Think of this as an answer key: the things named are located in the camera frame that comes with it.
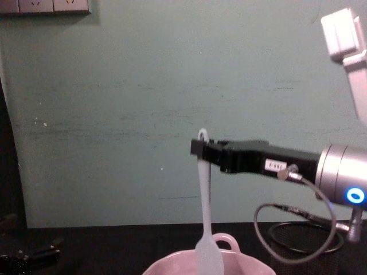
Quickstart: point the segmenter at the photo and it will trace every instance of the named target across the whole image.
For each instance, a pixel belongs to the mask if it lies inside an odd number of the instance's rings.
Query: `bowl handle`
[[[239,244],[237,243],[236,239],[233,236],[227,233],[217,233],[213,235],[213,239],[216,242],[224,241],[231,246],[231,251],[236,252],[236,253],[241,253]]]

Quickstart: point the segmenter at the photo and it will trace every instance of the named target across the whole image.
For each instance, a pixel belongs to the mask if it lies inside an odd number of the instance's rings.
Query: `label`
[[[266,159],[265,160],[265,170],[272,172],[279,172],[287,168],[286,162],[280,162],[278,160]]]

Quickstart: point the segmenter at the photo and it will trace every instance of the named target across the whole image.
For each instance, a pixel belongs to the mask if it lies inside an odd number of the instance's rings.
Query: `electrical socket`
[[[89,13],[88,0],[53,0],[54,10],[73,11],[77,13]]]
[[[0,14],[19,13],[18,0],[2,0],[0,3]]]
[[[52,0],[19,0],[21,13],[52,13]]]

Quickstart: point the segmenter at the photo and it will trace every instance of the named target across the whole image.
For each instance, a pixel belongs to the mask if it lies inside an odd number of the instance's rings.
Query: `white silicone spatula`
[[[200,129],[198,139],[209,142],[206,129]],[[197,165],[200,179],[202,223],[204,226],[204,233],[195,247],[197,274],[224,275],[222,254],[212,236],[212,221],[210,217],[210,163],[198,159]]]

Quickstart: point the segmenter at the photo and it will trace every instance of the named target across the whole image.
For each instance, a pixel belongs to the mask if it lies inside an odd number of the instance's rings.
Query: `table surface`
[[[273,224],[261,223],[260,228],[265,234]],[[270,264],[270,256],[257,240],[252,223],[213,224],[213,233],[218,232],[233,235],[244,254]],[[341,249],[339,275],[367,274],[365,233],[358,244],[345,243]],[[201,234],[201,224],[29,229],[22,234],[4,234],[0,238],[0,253],[37,248],[62,237],[65,242],[58,264],[34,275],[139,275],[170,253],[193,249]]]

